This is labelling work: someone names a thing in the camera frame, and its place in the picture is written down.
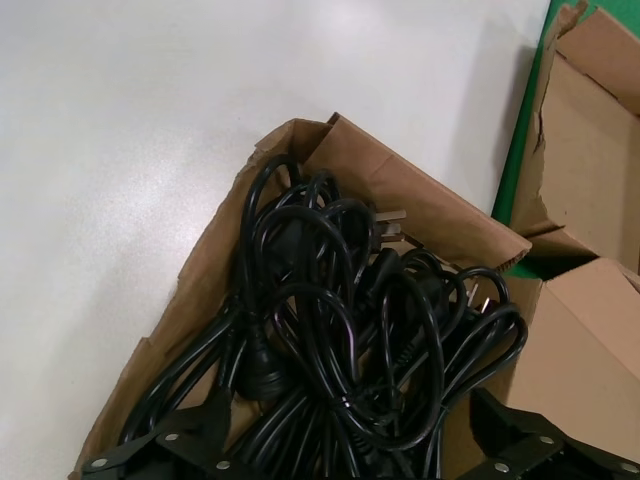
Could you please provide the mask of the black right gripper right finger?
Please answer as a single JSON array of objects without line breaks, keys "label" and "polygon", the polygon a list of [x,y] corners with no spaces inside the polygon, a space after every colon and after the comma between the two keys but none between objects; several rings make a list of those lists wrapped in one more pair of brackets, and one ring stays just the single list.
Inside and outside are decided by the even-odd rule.
[{"label": "black right gripper right finger", "polygon": [[476,388],[448,398],[450,479],[637,479],[639,425],[610,401],[545,394],[515,406]]}]

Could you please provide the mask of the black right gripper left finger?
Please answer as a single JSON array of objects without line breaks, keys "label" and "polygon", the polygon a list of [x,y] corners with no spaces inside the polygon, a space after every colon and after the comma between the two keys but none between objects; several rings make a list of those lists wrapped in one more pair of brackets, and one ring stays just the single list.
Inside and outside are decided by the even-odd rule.
[{"label": "black right gripper left finger", "polygon": [[88,460],[83,479],[259,479],[249,465],[223,452],[231,426],[231,397],[168,414],[148,434]]}]

